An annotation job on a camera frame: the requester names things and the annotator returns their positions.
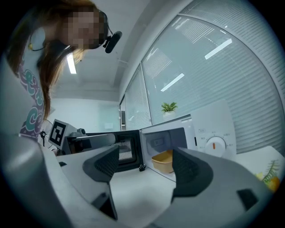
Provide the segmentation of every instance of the knob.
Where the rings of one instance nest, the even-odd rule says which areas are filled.
[[[210,138],[205,145],[205,153],[221,157],[226,151],[226,143],[221,137]]]

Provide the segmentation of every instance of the person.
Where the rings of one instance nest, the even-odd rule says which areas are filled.
[[[34,101],[20,126],[21,136],[37,140],[50,112],[52,86],[66,57],[73,54],[77,63],[86,50],[98,48],[107,36],[107,16],[90,0],[49,0],[27,13],[4,54],[18,82]]]

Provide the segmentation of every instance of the plant pot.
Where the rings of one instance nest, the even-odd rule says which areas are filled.
[[[165,112],[163,113],[164,121],[169,121],[175,118],[175,111]]]

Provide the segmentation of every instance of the hair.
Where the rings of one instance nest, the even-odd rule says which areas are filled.
[[[48,0],[33,8],[19,23],[8,43],[7,60],[13,72],[17,75],[28,39],[36,29],[45,24],[72,16],[73,12],[79,12],[80,10],[92,12],[98,9],[90,0]],[[99,12],[104,16],[104,23],[107,23],[106,15],[101,11]],[[99,36],[97,44],[89,47],[89,49],[102,45],[107,34],[108,28],[104,25],[103,37]],[[84,52],[83,49],[64,45],[58,40],[45,44],[42,56],[37,63],[44,98],[44,118],[47,118],[50,112],[50,89],[57,82],[59,74],[62,72],[65,57],[73,53],[75,63],[78,63]]]

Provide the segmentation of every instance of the yellow container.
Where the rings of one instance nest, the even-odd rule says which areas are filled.
[[[173,150],[167,150],[159,155],[153,156],[151,161],[155,169],[158,169],[162,173],[171,173],[173,172],[172,158]]]

